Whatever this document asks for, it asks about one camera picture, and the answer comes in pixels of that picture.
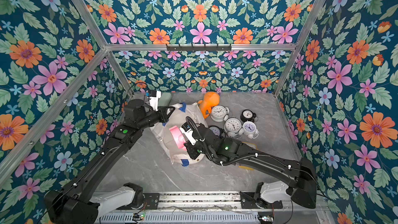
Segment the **black purple-face alarm clock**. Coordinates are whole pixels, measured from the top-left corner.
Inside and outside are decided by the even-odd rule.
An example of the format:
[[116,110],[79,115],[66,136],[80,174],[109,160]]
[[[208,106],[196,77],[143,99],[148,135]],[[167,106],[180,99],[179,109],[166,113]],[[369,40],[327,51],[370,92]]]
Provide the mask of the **black purple-face alarm clock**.
[[218,127],[218,126],[216,126],[216,125],[211,125],[211,126],[209,126],[209,129],[213,132],[213,134],[215,135],[215,136],[217,136],[217,137],[222,137],[222,135],[223,135],[223,130],[220,128],[220,127]]

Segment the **white canvas tote bag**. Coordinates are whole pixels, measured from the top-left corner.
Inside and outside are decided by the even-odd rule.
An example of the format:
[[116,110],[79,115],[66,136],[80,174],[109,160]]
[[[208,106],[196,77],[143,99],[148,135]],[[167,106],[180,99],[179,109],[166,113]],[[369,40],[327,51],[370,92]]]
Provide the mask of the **white canvas tote bag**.
[[186,117],[191,117],[195,123],[208,127],[199,105],[179,103],[174,104],[175,110],[168,122],[157,123],[150,130],[160,143],[161,147],[170,158],[171,163],[179,163],[184,167],[200,162],[205,155],[200,154],[197,158],[191,159],[187,149],[183,145],[188,137],[182,131],[182,125],[186,123]]

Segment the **silver twin-bell alarm clock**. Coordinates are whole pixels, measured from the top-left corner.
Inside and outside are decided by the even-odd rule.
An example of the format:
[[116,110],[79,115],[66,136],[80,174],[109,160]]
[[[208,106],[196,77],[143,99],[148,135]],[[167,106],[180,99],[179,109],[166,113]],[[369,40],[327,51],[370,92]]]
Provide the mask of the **silver twin-bell alarm clock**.
[[221,105],[214,106],[210,117],[214,122],[221,123],[229,119],[230,109]]

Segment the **black yellow square clock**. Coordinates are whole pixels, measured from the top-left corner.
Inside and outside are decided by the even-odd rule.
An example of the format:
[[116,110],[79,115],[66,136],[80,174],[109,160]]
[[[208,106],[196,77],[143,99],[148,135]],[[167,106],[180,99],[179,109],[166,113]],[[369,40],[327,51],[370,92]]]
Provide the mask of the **black yellow square clock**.
[[[248,142],[243,142],[243,144],[248,145],[248,146],[251,147],[252,149],[257,149],[257,145],[256,145],[256,144],[248,143]],[[250,167],[247,167],[247,166],[241,166],[241,165],[239,165],[238,167],[239,167],[240,169],[243,169],[243,170],[254,171],[253,168],[250,168]]]

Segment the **white twin-bell alarm clock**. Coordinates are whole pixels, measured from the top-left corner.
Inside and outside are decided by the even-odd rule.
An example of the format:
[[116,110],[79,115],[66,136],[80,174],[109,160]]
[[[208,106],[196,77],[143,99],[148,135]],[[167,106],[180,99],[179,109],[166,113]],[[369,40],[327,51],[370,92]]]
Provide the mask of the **white twin-bell alarm clock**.
[[254,122],[246,121],[242,125],[243,134],[249,139],[256,139],[259,136],[259,131]]

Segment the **pink alarm clock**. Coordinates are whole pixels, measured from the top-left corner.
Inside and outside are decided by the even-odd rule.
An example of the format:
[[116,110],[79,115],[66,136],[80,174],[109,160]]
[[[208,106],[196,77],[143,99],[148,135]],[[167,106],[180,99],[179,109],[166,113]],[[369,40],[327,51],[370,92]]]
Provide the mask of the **pink alarm clock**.
[[178,126],[171,127],[171,128],[169,128],[169,131],[173,137],[173,140],[175,141],[175,143],[177,145],[177,148],[186,151],[187,149],[184,145],[186,140],[184,138],[184,135],[180,131],[179,127]]

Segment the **small black alarm clock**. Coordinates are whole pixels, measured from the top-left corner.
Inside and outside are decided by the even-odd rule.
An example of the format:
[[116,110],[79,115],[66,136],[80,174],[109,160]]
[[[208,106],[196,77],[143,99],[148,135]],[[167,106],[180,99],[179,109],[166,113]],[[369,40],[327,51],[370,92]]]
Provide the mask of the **small black alarm clock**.
[[256,122],[258,121],[258,116],[251,110],[243,110],[240,114],[240,119],[242,122]]

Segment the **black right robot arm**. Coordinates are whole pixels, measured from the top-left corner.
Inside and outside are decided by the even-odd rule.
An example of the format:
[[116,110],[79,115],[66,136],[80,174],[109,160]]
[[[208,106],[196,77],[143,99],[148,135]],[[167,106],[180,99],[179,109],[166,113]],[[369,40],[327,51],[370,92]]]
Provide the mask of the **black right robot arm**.
[[180,128],[187,137],[184,146],[191,159],[204,155],[222,167],[239,165],[276,178],[272,184],[259,183],[255,200],[271,204],[286,199],[314,209],[317,199],[317,175],[307,158],[289,160],[256,150],[229,137],[221,138],[203,124],[184,123]]

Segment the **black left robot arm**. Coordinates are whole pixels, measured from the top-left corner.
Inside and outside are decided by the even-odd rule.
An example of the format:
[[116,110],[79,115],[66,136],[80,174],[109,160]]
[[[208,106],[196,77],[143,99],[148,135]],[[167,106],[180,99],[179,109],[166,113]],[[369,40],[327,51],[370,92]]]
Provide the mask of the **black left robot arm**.
[[44,203],[51,222],[93,224],[122,206],[143,207],[143,189],[133,183],[97,198],[93,194],[116,162],[142,137],[143,131],[157,123],[166,123],[174,110],[172,106],[154,110],[144,100],[130,100],[124,107],[124,120],[110,133],[101,151],[60,191],[46,193]]

